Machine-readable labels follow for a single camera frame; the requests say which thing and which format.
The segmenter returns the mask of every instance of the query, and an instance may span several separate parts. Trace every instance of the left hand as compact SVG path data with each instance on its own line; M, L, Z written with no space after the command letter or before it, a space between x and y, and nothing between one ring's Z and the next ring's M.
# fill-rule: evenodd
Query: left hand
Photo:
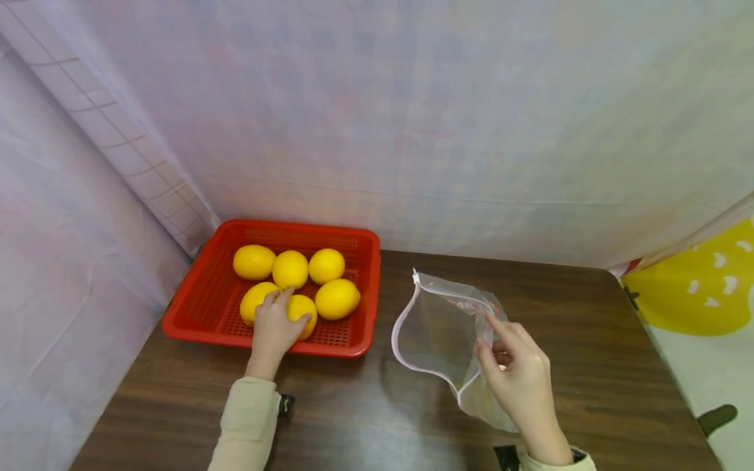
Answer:
M282 293L271 292L256 308L254 340L247 376L272 381L283 355L299 340L311 319L307 313L295 322L288 319L288 301L293 288Z

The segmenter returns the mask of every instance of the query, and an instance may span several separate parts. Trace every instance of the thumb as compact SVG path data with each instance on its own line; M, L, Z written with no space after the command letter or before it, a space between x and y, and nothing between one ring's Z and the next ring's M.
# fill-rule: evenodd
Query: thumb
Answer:
M477 344L474 346L474 353L477 355L479 364L482 367L482 373L490 384L501 385L504 382L503 374L498 367L498 362L495 360L495 355L492 354L492 349L484 340L477 339Z

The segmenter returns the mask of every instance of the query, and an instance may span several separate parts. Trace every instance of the lemon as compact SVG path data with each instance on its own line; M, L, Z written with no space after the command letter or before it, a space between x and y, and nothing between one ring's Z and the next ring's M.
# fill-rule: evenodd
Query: lemon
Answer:
M345 258L335 249L322 249L309 260L309 276L318 285L337 280L345 272Z
M338 320L346 317L359 305L361 294L356 285L348 280L333 280L325 283L314 297L320 317Z
M256 307L264 302L266 295L273 291L279 292L280 288L265 281L252 286L251 289L246 292L244 298L241 299L241 307L238 310L241 312L241 319L243 319L248 326L254 324Z
M309 278L309 264L301 252L287 250L272 264L272 279L280 289L301 288Z
M243 246L233 257L233 270L246 280L264 280L272 272L275 254L267 247Z
M314 301L304 295L291 296L288 300L288 319L295 322L306 313L311 313L311 319L306 323L304 332L299 335L299 340L306 340L314 331L314 326L317 325L317 308L314 306Z

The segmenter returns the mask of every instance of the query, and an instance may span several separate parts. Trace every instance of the cuff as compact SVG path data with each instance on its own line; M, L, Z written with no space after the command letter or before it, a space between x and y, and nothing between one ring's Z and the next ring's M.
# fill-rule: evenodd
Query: cuff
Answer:
M573 464L566 466L551 466L549 464L540 463L530 457L525 451L519 450L521 469L524 469L525 471L593 471L595 469L594 462L588 453L576 447L571 447L571 452L573 453L574 458Z
M280 394L275 383L242 378L231 387L220 426L224 432L243 433L258 440L268 425L277 420Z

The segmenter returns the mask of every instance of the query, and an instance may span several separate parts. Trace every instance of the hand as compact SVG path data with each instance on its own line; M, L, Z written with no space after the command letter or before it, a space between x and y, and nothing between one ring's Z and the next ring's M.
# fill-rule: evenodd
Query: hand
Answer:
M254 315L254 341L246 376L273 381L283 355L296 343L311 319L308 313L299 320L288 319L288 300L293 288L282 293L271 292L256 308Z
M550 359L521 324L502 322L491 313L486 318L500 340L492 347L477 340L477 358L495 398L526 441L529 455L550 466L573 463L555 415Z

